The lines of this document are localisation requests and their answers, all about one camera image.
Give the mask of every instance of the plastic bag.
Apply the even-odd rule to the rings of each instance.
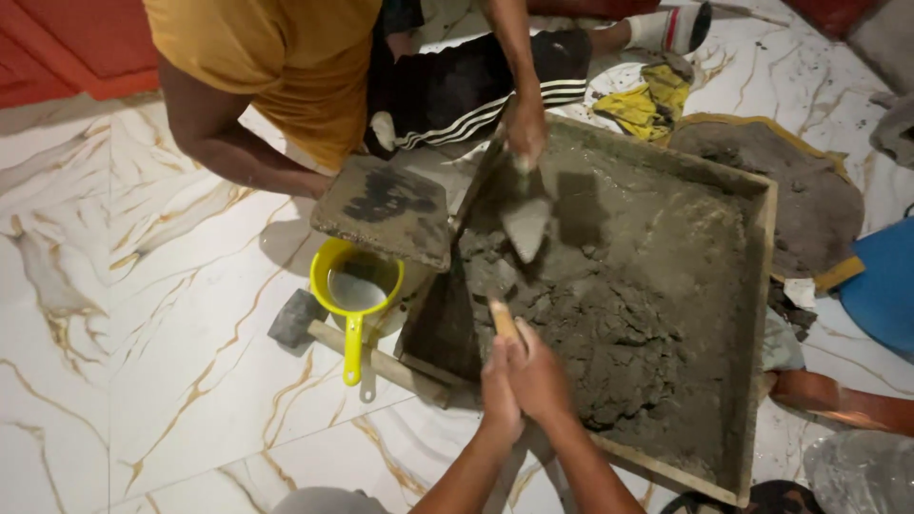
[[[870,430],[819,439],[803,458],[828,514],[908,514],[914,508],[914,439]]]

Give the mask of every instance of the metal trowel blade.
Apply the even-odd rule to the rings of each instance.
[[[543,198],[527,200],[501,212],[505,234],[524,264],[536,259],[551,215],[552,205]]]

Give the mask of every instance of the wooden trowel handle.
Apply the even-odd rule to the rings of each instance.
[[[492,313],[492,319],[495,322],[495,333],[502,337],[512,337],[518,341],[523,341],[520,333],[517,332],[517,325],[511,317],[511,311],[505,302],[489,296],[489,311]]]

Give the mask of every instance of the person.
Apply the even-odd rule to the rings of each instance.
[[[390,158],[465,140],[491,128],[512,94],[507,144],[532,166],[547,142],[546,107],[583,98],[591,59],[633,47],[693,51],[711,18],[709,4],[695,4],[530,37],[525,0],[485,0],[493,33],[412,54],[404,35],[422,23],[420,0],[144,4],[178,148],[226,180],[310,198],[349,154]],[[249,106],[314,164],[242,126]]]
[[[556,354],[526,321],[518,318],[516,324],[523,341],[495,337],[483,368],[483,420],[476,434],[410,514],[482,512],[524,430],[521,412],[548,437],[580,514],[644,514],[581,424]],[[331,512],[383,514],[385,510],[364,494],[310,487],[292,492],[272,514]]]

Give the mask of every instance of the yellow handle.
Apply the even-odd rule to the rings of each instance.
[[[362,315],[351,314],[345,319],[345,353],[343,382],[357,385],[362,380]]]

